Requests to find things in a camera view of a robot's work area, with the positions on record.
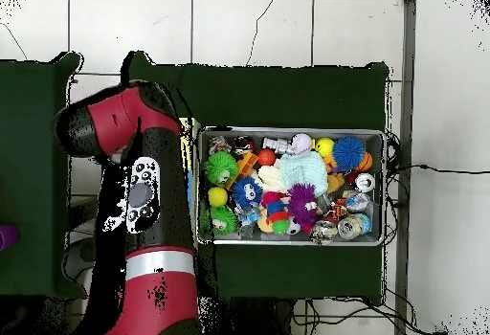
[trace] light blue plush toy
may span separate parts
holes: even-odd
[[[315,197],[320,197],[328,189],[325,163],[322,156],[314,150],[301,155],[282,155],[280,177],[287,190],[297,183],[313,185]]]

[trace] green plush toy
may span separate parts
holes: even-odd
[[[215,235],[226,235],[236,231],[236,217],[226,206],[211,207],[202,216],[202,227],[205,232]]]
[[[204,171],[211,183],[217,186],[225,185],[238,174],[238,164],[232,155],[220,150],[210,156],[204,165]]]

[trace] purple fuzzy ball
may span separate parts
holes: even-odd
[[[287,192],[291,196],[288,209],[296,217],[297,222],[300,225],[314,224],[317,210],[308,210],[305,205],[306,203],[315,202],[315,187],[297,183]]]

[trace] red ball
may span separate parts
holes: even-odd
[[[262,149],[258,153],[258,162],[264,167],[271,167],[276,161],[276,154],[271,149]]]

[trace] gray metal tray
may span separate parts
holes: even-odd
[[[283,138],[291,140],[298,133],[308,134],[313,139],[322,137],[333,140],[344,136],[356,136],[366,142],[367,151],[372,156],[372,167],[369,173],[376,180],[375,189],[370,193],[373,201],[373,211],[369,215],[372,218],[372,231],[369,234],[359,235],[352,240],[343,240],[339,236],[334,237],[329,245],[333,246],[375,246],[383,242],[385,226],[385,195],[386,195],[386,160],[387,146],[386,138],[383,132],[367,129],[310,129],[310,128],[251,128],[251,127],[216,127],[206,126],[199,130],[197,136],[198,143],[198,189],[196,197],[197,217],[196,217],[196,234],[200,243],[215,244],[248,244],[248,245],[317,245],[312,242],[310,237],[299,232],[294,235],[276,235],[263,233],[257,226],[254,229],[252,239],[244,239],[239,232],[234,234],[220,235],[217,237],[212,234],[202,234],[199,226],[200,214],[208,209],[207,189],[211,186],[202,170],[200,164],[208,159],[210,139],[216,136],[224,136],[227,139],[233,139],[237,136],[249,136],[254,139],[257,147],[261,147],[262,139]]]

